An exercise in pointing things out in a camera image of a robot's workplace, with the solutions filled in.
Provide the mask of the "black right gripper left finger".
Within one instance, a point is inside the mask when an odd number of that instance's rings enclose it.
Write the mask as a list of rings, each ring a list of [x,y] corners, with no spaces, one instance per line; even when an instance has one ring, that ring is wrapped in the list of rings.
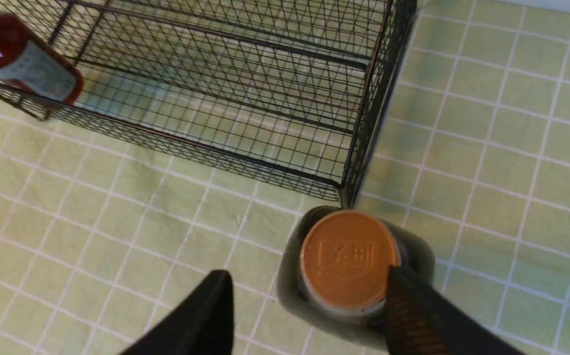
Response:
[[[231,355],[235,343],[233,279],[209,272],[196,288],[123,355]]]

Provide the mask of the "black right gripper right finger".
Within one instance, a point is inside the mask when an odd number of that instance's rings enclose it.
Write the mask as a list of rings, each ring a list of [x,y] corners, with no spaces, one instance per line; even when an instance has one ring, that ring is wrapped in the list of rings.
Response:
[[[384,310],[391,355],[520,355],[408,267],[389,268]]]

